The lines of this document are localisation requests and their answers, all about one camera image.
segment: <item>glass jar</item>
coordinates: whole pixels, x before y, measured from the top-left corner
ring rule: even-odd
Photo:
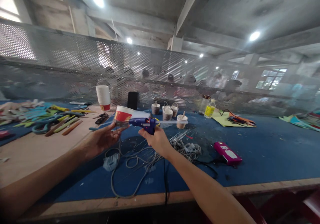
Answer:
[[[211,99],[209,104],[206,107],[206,111],[204,113],[204,117],[205,118],[211,118],[212,113],[214,112],[214,110],[216,109],[216,104],[215,104],[216,100],[215,99]]]
[[[204,112],[206,111],[206,107],[209,104],[211,97],[209,95],[203,95],[201,105],[199,108],[199,114],[204,115]]]

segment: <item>small paper cup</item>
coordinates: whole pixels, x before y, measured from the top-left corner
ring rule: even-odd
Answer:
[[[166,106],[164,108],[164,111],[162,112],[162,119],[164,121],[169,121],[169,120],[171,120],[172,115],[173,115],[173,110],[171,109],[170,106]]]
[[[184,129],[186,124],[182,124],[182,123],[179,123],[179,121],[187,121],[188,120],[188,117],[184,116],[183,118],[183,115],[178,115],[177,116],[177,128],[179,129]]]
[[[158,114],[159,114],[159,111],[160,111],[160,104],[153,103],[153,104],[151,105],[151,110],[152,110],[152,114],[153,114],[153,115],[158,115]]]
[[[131,119],[133,112],[133,109],[118,105],[114,120],[119,122],[128,121]]]
[[[174,105],[173,105],[173,106],[171,106],[171,109],[173,110],[173,115],[172,115],[172,117],[176,117],[179,108],[178,108],[177,106],[174,106]]]

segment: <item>pink power bank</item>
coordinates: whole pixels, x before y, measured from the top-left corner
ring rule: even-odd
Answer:
[[[242,159],[235,154],[224,142],[215,142],[214,149],[223,156],[228,166],[237,166],[242,162]]]

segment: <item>red paper cup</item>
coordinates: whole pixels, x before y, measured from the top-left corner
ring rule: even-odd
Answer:
[[[132,117],[134,110],[124,106],[117,106],[116,114],[114,116],[114,120],[117,121],[128,121]]]
[[[100,104],[100,108],[102,111],[110,110],[110,104],[108,104],[108,105]]]

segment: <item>metal mesh fence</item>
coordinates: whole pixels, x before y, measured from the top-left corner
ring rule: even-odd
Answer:
[[[6,98],[97,103],[96,85],[111,104],[177,102],[197,110],[201,96],[237,113],[283,115],[318,105],[320,83],[284,70],[129,45],[0,20],[0,88]]]

